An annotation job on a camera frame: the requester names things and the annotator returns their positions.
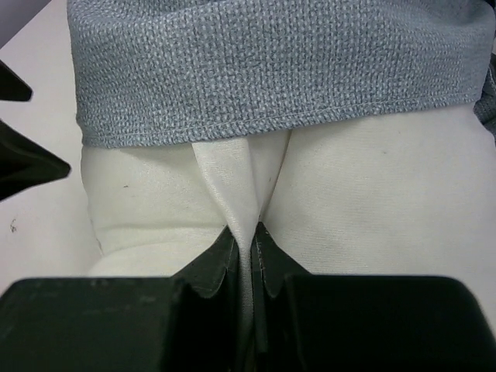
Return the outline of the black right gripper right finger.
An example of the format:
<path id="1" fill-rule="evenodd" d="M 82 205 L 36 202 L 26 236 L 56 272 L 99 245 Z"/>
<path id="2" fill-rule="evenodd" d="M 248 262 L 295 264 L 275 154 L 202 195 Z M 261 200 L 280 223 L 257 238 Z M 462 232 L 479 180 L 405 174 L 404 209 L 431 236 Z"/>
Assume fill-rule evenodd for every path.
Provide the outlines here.
<path id="1" fill-rule="evenodd" d="M 493 371 L 473 294 L 440 276 L 317 275 L 263 224 L 251 245 L 258 371 Z"/>

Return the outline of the white pillow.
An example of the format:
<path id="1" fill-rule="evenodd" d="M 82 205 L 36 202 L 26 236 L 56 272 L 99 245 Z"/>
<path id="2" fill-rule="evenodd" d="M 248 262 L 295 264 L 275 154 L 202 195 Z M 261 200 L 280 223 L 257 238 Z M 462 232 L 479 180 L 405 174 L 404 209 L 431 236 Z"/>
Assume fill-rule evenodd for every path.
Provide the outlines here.
<path id="1" fill-rule="evenodd" d="M 495 321 L 495 140 L 470 104 L 173 146 L 85 146 L 95 276 L 170 276 L 224 228 L 239 246 L 236 366 L 251 366 L 262 222 L 318 274 L 441 274 Z"/>

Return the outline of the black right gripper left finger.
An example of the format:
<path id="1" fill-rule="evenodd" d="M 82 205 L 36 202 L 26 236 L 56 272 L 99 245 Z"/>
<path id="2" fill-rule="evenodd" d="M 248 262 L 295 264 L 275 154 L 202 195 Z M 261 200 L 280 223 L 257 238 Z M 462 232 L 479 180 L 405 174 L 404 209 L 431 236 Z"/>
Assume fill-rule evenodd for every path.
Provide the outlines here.
<path id="1" fill-rule="evenodd" d="M 172 277 L 30 278 L 1 297 L 3 371 L 231 371 L 239 248 Z"/>

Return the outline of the blue-grey pillowcase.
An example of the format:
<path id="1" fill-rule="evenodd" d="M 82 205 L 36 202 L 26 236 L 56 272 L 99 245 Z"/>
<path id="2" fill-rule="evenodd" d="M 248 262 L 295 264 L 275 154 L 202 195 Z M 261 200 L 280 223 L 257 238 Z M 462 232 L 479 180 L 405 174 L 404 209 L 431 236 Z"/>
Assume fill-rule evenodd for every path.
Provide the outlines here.
<path id="1" fill-rule="evenodd" d="M 476 102 L 491 1 L 69 1 L 86 146 L 222 140 Z"/>

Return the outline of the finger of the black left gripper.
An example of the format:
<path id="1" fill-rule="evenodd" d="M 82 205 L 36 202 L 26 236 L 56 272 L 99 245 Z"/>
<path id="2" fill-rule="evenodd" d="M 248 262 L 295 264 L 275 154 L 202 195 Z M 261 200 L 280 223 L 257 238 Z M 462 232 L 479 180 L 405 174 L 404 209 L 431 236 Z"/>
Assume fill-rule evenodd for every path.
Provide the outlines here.
<path id="1" fill-rule="evenodd" d="M 28 102 L 32 96 L 31 87 L 3 61 L 0 61 L 0 100 Z"/>
<path id="2" fill-rule="evenodd" d="M 1 201 L 70 172 L 70 164 L 1 122 Z"/>

